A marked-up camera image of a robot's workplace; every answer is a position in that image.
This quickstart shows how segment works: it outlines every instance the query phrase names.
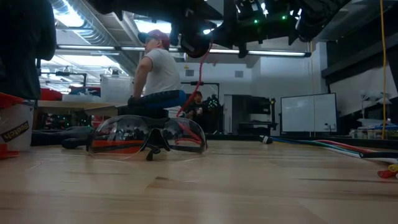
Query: machine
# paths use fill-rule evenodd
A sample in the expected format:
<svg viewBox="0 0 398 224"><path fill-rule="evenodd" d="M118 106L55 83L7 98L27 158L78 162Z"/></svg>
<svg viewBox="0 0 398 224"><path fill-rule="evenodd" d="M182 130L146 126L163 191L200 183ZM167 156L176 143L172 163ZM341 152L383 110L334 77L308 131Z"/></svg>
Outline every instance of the machine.
<svg viewBox="0 0 398 224"><path fill-rule="evenodd" d="M192 58L203 56L210 43L232 49L239 58L248 54L246 43L278 37L311 41L350 0L224 0L224 15L205 0L88 0L102 14L123 11L170 22L170 43L180 44ZM212 21L223 21L217 25Z"/></svg>

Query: box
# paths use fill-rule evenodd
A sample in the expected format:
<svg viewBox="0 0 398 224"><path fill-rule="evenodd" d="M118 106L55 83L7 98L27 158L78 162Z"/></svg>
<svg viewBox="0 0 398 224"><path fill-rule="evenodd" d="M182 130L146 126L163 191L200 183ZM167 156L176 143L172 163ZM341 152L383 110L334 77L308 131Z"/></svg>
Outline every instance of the box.
<svg viewBox="0 0 398 224"><path fill-rule="evenodd" d="M132 77L101 75L101 101L103 103L127 103L132 95Z"/></svg>
<svg viewBox="0 0 398 224"><path fill-rule="evenodd" d="M30 149L33 112L31 103L0 108L0 144L7 144L8 151Z"/></svg>

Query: white bucket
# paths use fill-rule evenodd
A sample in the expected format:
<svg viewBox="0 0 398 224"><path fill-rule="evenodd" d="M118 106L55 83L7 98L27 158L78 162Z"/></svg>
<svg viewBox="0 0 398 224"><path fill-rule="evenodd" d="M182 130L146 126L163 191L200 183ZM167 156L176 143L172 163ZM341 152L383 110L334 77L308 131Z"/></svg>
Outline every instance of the white bucket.
<svg viewBox="0 0 398 224"><path fill-rule="evenodd" d="M33 112L30 103L0 109L0 144L7 144L8 151L30 149Z"/></svg>

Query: table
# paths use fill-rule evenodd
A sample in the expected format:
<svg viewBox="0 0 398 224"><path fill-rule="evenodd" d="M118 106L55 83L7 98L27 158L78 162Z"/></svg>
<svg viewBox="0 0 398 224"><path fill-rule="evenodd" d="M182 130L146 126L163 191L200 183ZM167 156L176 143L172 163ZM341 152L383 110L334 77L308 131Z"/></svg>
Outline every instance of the table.
<svg viewBox="0 0 398 224"><path fill-rule="evenodd" d="M0 161L0 223L396 222L398 180L377 176L384 164L310 146L209 145L152 162L59 147Z"/></svg>
<svg viewBox="0 0 398 224"><path fill-rule="evenodd" d="M44 101L39 100L37 103L39 110L43 113L54 113L54 114L70 114L71 111L80 111L95 108L104 107L116 107L122 106L122 103L80 103L80 102L66 102L66 101Z"/></svg>

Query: red hose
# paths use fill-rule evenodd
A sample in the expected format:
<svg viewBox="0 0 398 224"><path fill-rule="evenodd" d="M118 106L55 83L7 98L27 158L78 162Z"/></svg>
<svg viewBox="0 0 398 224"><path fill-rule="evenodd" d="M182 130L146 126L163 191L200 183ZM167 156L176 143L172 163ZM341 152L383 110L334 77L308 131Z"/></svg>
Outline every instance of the red hose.
<svg viewBox="0 0 398 224"><path fill-rule="evenodd" d="M185 104L180 108L180 110L177 113L177 117L180 117L181 112L183 112L185 110L185 108L192 102L192 100L194 99L199 86L201 84L201 76L202 76L202 68L203 68L203 64L205 63L205 60L208 56L208 54L210 53L211 48L213 47L213 38L211 38L210 40L210 46L209 49L207 50L206 54L201 58L200 60L200 66L199 66L199 81L195 87L195 90L192 92L191 96L189 97L188 101L185 102Z"/></svg>
<svg viewBox="0 0 398 224"><path fill-rule="evenodd" d="M329 141L329 140L315 140L315 141L316 142L323 142L323 143L327 143L327 144L334 144L334 145L337 145L337 146L343 146L343 147L345 147L347 149L351 149L351 150L356 151L356 152L364 152L364 153L374 152L374 151L369 150L369 149L364 149L364 148L360 148L360 147L350 146L350 145L343 144L343 143L340 143L340 142L335 142L335 141Z"/></svg>

